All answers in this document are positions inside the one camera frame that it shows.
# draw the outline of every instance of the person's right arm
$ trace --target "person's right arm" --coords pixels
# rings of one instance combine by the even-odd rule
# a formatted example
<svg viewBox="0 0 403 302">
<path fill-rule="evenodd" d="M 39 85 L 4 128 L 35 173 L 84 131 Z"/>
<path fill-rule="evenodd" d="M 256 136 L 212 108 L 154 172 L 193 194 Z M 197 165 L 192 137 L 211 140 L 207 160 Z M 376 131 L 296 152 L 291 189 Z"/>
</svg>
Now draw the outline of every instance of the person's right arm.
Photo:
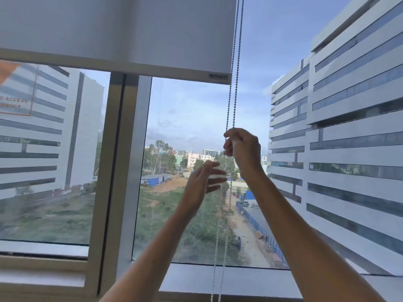
<svg viewBox="0 0 403 302">
<path fill-rule="evenodd" d="M 234 156 L 242 178 L 283 252 L 306 302 L 385 302 L 364 278 L 330 248 L 266 176 L 258 138 L 229 129 L 224 154 Z"/>
</svg>

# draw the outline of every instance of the sky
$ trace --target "sky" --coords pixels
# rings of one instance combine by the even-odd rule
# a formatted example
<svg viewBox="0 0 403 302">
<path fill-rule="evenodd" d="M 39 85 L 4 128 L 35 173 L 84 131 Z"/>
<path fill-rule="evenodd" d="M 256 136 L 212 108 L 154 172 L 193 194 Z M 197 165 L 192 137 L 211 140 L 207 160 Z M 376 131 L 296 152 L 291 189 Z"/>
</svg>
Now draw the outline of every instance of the sky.
<svg viewBox="0 0 403 302">
<path fill-rule="evenodd" d="M 265 89 L 309 55 L 311 40 L 350 1 L 245 0 L 235 126 L 259 137 L 263 155 L 271 108 Z M 104 114 L 109 73 L 85 73 L 106 88 Z M 221 151 L 228 94 L 228 85 L 153 78 L 145 145 L 163 140 L 176 150 Z"/>
</svg>

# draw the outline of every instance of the blue shed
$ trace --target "blue shed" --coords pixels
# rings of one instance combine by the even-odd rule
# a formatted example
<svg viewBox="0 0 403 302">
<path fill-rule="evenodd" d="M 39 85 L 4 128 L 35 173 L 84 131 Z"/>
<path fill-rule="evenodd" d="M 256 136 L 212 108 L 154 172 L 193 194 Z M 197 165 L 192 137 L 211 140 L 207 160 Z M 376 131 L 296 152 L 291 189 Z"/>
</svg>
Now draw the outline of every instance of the blue shed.
<svg viewBox="0 0 403 302">
<path fill-rule="evenodd" d="M 141 183 L 147 182 L 149 186 L 157 186 L 168 180 L 168 174 L 142 176 Z"/>
<path fill-rule="evenodd" d="M 256 199 L 256 198 L 255 198 L 255 196 L 253 195 L 253 193 L 251 191 L 246 191 L 245 192 L 245 199 L 252 200 L 252 199 Z"/>
</svg>

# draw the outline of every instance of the person's left arm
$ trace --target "person's left arm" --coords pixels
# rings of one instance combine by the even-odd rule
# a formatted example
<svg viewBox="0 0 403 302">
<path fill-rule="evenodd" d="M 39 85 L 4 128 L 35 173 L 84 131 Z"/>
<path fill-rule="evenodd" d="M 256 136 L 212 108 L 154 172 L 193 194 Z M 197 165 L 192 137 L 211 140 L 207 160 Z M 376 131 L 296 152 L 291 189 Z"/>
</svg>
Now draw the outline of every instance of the person's left arm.
<svg viewBox="0 0 403 302">
<path fill-rule="evenodd" d="M 188 179 L 181 201 L 173 215 L 130 269 L 107 291 L 100 302 L 152 301 L 159 290 L 182 234 L 196 215 L 206 193 L 218 190 L 226 178 L 209 179 L 210 175 L 225 175 L 215 169 L 219 162 L 207 161 Z"/>
</svg>

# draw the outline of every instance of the fence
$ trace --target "fence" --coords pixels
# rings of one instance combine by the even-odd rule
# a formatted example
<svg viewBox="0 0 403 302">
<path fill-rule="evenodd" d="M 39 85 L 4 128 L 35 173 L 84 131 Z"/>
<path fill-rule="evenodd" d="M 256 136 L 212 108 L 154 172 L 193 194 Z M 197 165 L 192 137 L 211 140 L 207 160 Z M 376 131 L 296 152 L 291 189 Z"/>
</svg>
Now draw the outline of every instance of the fence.
<svg viewBox="0 0 403 302">
<path fill-rule="evenodd" d="M 248 218 L 248 220 L 256 230 L 260 231 L 263 235 L 265 235 L 266 242 L 269 244 L 272 251 L 280 257 L 280 259 L 284 264 L 288 265 L 275 238 L 269 235 L 266 232 L 266 230 L 261 225 L 259 225 L 259 223 L 246 210 L 243 209 L 242 203 L 240 201 L 237 201 L 237 208 L 244 213 L 245 217 Z"/>
</svg>

